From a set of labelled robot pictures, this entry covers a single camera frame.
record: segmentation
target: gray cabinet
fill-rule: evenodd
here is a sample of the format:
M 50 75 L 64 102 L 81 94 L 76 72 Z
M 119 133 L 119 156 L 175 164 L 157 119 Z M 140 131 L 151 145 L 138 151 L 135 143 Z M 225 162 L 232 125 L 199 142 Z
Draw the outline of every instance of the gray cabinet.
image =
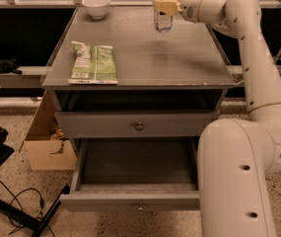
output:
M 71 40 L 112 45 L 117 85 L 70 85 Z M 174 18 L 166 35 L 151 7 L 79 9 L 43 87 L 77 150 L 71 211 L 198 209 L 195 147 L 233 80 L 202 24 Z

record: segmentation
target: cabinet top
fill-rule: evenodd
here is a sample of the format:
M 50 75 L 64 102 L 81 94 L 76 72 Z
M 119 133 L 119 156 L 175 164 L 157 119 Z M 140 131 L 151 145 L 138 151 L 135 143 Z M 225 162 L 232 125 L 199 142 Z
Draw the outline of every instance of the cabinet top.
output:
M 118 84 L 70 85 L 76 58 L 73 40 L 112 45 Z M 52 90 L 178 86 L 231 88 L 233 80 L 204 24 L 192 24 L 177 15 L 171 31 L 159 34 L 150 6 L 110 7 L 98 21 L 79 8 L 43 82 L 44 88 Z

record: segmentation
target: black chair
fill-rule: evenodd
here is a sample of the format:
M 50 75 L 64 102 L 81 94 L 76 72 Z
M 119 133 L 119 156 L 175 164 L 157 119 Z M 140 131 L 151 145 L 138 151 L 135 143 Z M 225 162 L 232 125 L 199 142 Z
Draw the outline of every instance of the black chair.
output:
M 0 166 L 13 154 L 14 149 L 3 144 L 6 140 L 8 132 L 6 129 L 0 127 Z M 65 186 L 61 191 L 61 194 L 69 194 L 70 188 Z M 33 231 L 34 237 L 40 236 L 44 228 L 47 226 L 48 222 L 52 218 L 53 214 L 58 209 L 61 202 L 58 199 L 52 204 L 46 215 L 42 220 L 38 220 L 29 216 L 28 214 L 22 212 L 19 209 L 11 206 L 9 203 L 0 199 L 0 212 L 13 219 L 24 227 L 27 227 Z

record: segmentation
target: speckled floor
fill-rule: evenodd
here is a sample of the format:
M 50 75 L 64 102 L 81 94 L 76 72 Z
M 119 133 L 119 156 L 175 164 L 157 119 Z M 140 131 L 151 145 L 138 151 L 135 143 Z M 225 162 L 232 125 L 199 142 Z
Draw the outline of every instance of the speckled floor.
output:
M 243 102 L 226 103 L 222 117 L 230 115 L 246 119 Z M 32 171 L 28 161 L 24 138 L 34 118 L 35 110 L 11 110 L 0 112 L 0 126 L 9 131 L 6 144 L 15 153 L 0 167 L 0 179 L 17 194 L 27 188 L 36 188 L 45 201 L 43 212 L 53 203 L 65 184 L 70 185 L 71 171 Z M 281 173 L 268 177 L 268 188 L 274 218 L 281 237 Z M 0 198 L 10 202 L 12 197 L 0 185 Z M 35 216 L 39 212 L 39 198 L 35 192 L 19 197 L 25 212 Z M 68 212 L 62 205 L 49 223 L 57 237 L 92 236 L 164 236 L 201 237 L 200 213 L 198 211 L 134 211 L 134 212 Z M 15 227 L 0 213 L 0 237 L 8 236 Z M 22 229 L 13 236 L 31 236 L 32 232 Z M 42 236 L 53 236 L 46 229 Z

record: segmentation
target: cardboard box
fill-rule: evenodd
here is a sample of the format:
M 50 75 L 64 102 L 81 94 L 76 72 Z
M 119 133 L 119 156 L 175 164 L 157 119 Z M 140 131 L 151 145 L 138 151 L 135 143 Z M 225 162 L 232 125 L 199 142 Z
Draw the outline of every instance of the cardboard box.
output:
M 56 128 L 55 107 L 48 92 L 25 139 L 32 170 L 74 170 L 77 157 L 69 140 L 50 140 Z

